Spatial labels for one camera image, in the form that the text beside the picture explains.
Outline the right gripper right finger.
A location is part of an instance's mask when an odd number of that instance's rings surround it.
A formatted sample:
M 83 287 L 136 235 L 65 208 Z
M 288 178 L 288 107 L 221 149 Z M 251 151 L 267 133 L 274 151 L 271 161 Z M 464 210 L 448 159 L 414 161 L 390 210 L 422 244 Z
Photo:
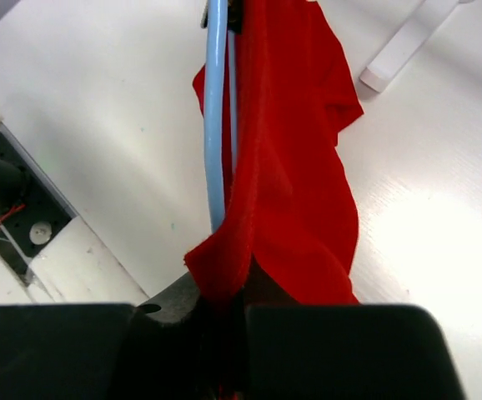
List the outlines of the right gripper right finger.
M 303 306 L 252 261 L 247 399 L 463 399 L 439 324 L 404 304 Z

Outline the red t shirt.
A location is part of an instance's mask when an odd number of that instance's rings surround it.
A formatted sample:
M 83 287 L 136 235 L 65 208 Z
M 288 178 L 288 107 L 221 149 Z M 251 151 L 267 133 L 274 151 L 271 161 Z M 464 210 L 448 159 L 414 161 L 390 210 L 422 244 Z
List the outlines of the red t shirt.
M 242 17 L 225 219 L 185 264 L 219 312 L 251 263 L 303 305 L 354 304 L 359 220 L 336 146 L 363 110 L 344 51 L 316 2 L 247 1 Z

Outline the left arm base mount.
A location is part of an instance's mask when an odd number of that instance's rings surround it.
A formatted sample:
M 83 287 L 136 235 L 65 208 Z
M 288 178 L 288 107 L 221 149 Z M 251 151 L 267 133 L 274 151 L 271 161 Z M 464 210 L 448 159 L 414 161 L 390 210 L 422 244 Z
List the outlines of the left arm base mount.
M 0 257 L 20 282 L 30 284 L 31 261 L 77 215 L 0 122 Z

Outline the blue wire hanger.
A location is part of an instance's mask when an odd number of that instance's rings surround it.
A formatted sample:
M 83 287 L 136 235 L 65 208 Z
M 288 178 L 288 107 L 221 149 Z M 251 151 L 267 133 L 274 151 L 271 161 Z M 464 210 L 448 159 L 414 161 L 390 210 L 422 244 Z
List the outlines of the blue wire hanger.
M 208 27 L 204 80 L 204 169 L 211 229 L 216 232 L 225 217 L 223 193 L 222 131 L 225 55 L 228 37 L 228 1 L 207 2 Z

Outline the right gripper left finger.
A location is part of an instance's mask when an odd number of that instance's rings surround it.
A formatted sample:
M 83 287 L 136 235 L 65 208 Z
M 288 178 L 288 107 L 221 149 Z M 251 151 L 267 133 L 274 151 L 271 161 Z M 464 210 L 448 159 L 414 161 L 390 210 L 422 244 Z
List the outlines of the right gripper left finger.
M 215 399 L 184 275 L 139 306 L 0 305 L 0 399 Z

